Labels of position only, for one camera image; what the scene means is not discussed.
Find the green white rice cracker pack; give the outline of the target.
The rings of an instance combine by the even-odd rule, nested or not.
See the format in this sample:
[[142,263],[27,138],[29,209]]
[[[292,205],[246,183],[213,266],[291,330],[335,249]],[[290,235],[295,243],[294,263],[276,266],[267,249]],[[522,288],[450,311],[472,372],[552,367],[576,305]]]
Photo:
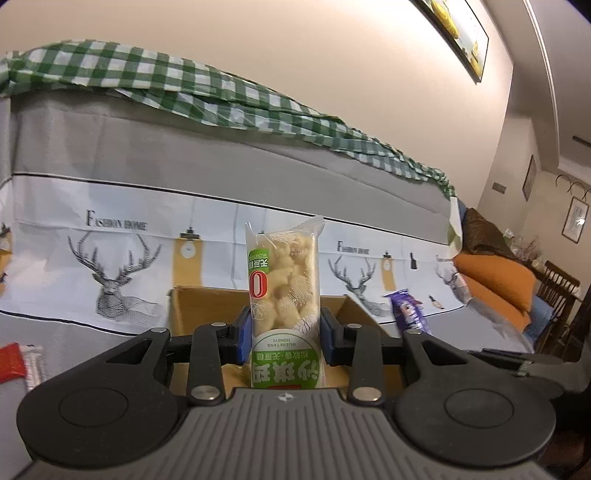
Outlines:
[[284,231],[256,233],[245,227],[250,311],[256,303],[269,299],[280,322],[287,325],[287,308],[297,319],[321,317],[318,237],[325,227],[322,217],[314,217]]

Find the purple Alpenliebe candy bar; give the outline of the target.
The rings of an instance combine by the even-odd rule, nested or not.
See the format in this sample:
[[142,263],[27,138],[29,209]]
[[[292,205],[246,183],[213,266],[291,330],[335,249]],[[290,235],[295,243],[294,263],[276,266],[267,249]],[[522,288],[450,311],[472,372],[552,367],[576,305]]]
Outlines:
[[422,311],[422,303],[412,296],[408,289],[401,289],[389,293],[386,298],[391,304],[394,323],[400,334],[413,330],[431,334],[431,328]]

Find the red snack packet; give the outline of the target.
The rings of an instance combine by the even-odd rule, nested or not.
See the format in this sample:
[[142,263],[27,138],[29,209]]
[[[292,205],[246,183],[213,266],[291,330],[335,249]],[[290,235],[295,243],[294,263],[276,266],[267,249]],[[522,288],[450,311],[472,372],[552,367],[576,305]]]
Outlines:
[[26,376],[26,367],[18,343],[8,344],[0,349],[0,383],[21,379]]

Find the brown cardboard box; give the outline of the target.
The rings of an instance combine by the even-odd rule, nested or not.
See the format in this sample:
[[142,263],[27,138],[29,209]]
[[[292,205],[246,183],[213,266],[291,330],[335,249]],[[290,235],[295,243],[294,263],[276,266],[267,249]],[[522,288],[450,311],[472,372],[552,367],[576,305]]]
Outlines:
[[[191,336],[201,326],[235,323],[250,306],[249,294],[239,290],[177,286],[169,292],[169,326],[174,336]],[[329,366],[322,354],[320,321],[311,308],[308,317],[297,319],[294,308],[286,310],[287,325],[280,322],[269,299],[256,303],[246,316],[252,330],[245,335],[245,364],[221,368],[222,390],[231,394],[240,387],[336,388],[349,385],[348,366]]]

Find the wooden dining chair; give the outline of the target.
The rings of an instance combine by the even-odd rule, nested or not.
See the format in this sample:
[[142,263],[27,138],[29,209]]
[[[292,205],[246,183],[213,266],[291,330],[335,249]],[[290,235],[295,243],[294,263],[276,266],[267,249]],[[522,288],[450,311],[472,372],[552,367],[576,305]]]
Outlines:
[[549,260],[545,261],[543,272],[536,273],[536,278],[540,281],[537,296],[552,308],[552,315],[536,340],[535,350],[553,354],[567,330],[580,281]]

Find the orange cushion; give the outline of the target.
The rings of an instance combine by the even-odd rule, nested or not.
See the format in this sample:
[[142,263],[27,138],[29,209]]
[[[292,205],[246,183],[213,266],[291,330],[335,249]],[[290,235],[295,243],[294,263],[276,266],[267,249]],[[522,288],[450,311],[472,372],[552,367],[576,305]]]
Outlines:
[[496,255],[462,252],[453,262],[472,296],[523,333],[531,323],[534,274],[522,264]]

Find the small framed picture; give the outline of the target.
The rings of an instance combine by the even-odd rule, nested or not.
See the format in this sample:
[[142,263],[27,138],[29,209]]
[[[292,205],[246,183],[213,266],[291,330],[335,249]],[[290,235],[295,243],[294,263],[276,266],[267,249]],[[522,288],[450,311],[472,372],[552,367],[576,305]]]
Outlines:
[[576,197],[572,197],[562,228],[562,235],[571,242],[578,244],[586,223],[589,205]]

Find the brown blanket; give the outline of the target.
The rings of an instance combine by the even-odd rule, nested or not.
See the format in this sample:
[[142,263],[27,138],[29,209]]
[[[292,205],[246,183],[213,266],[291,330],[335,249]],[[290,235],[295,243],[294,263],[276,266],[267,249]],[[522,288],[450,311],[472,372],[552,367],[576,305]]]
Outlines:
[[496,255],[512,261],[518,257],[507,245],[501,231],[476,209],[469,208],[462,221],[463,249],[472,255]]

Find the grey deer print sofa cover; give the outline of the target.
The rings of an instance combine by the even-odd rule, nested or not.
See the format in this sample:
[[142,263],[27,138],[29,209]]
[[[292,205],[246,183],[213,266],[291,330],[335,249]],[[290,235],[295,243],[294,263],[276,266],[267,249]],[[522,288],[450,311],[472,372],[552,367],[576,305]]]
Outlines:
[[521,348],[442,278],[460,209],[438,187],[329,151],[190,126],[126,100],[43,92],[1,104],[1,219],[13,255],[1,340],[44,350],[56,375],[150,327],[247,303],[245,227],[321,215],[322,296],[396,333],[390,285],[455,346]]

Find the clear silver stick packet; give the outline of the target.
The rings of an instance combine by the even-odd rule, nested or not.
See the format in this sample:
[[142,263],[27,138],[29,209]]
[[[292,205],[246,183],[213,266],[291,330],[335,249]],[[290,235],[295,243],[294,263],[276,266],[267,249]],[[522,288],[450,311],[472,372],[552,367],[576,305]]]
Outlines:
[[30,392],[46,379],[44,348],[37,345],[21,345],[20,351],[26,371],[25,385]]

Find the green checkered cloth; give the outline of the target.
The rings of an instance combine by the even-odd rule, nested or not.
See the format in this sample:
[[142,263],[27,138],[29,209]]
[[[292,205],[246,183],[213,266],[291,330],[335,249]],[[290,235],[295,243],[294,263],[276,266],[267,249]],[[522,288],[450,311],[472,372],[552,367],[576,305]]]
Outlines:
[[207,127],[301,140],[407,181],[434,184],[446,198],[456,194],[442,170],[342,119],[190,59],[99,40],[65,40],[2,58],[2,97],[51,90],[88,90]]

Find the framed wall painting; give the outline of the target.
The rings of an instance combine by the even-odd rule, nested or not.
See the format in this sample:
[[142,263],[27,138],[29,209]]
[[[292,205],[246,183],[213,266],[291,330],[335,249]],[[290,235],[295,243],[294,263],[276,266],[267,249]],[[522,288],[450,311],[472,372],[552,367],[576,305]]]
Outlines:
[[465,0],[414,0],[464,65],[475,83],[484,75],[489,35]]

